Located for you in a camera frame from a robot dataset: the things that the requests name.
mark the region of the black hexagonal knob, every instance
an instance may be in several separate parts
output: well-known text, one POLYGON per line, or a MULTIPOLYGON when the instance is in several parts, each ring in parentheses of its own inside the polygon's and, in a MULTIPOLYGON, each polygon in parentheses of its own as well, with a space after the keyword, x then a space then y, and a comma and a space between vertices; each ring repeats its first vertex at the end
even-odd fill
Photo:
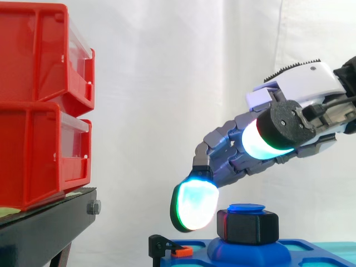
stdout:
POLYGON ((277 214, 257 204, 233 204, 217 212, 217 234, 226 242, 264 245, 279 239, 277 214))

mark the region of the blue plastic tray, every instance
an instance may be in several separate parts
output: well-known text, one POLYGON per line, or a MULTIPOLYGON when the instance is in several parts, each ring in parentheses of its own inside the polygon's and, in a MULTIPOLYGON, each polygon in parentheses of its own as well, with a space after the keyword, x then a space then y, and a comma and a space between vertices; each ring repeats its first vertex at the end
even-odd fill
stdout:
POLYGON ((356 267, 356 243, 316 243, 282 239, 263 246, 230 245, 214 240, 175 240, 194 247, 194 255, 173 258, 167 252, 162 267, 356 267))

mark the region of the green led light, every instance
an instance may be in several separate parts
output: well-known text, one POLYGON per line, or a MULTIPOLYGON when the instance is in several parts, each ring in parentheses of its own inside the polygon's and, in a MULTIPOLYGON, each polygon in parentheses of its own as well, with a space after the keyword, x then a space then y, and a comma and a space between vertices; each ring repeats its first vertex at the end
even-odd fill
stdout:
POLYGON ((177 217, 189 230, 206 226, 214 217, 219 191, 206 180, 191 178, 183 182, 177 195, 177 217))
POLYGON ((256 122, 257 120, 251 122, 244 130, 242 136, 244 149, 251 157, 258 160, 268 160, 293 151, 293 149, 275 149, 268 145, 260 136, 256 122))

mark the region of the orange clip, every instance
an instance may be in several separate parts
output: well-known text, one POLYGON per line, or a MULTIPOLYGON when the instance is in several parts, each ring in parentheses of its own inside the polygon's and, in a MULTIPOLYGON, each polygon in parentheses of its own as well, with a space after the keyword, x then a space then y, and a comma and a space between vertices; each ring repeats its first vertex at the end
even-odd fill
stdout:
POLYGON ((189 257, 193 256, 193 248, 190 246, 183 246, 184 249, 178 249, 175 253, 171 253, 172 257, 181 258, 181 257, 189 257))

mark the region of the screw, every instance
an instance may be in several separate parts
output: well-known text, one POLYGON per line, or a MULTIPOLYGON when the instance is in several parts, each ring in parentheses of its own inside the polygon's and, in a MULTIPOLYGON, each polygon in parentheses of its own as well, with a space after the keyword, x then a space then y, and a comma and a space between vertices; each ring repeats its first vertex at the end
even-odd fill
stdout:
POLYGON ((101 211, 101 201, 92 200, 87 207, 87 213, 90 215, 98 215, 101 211))

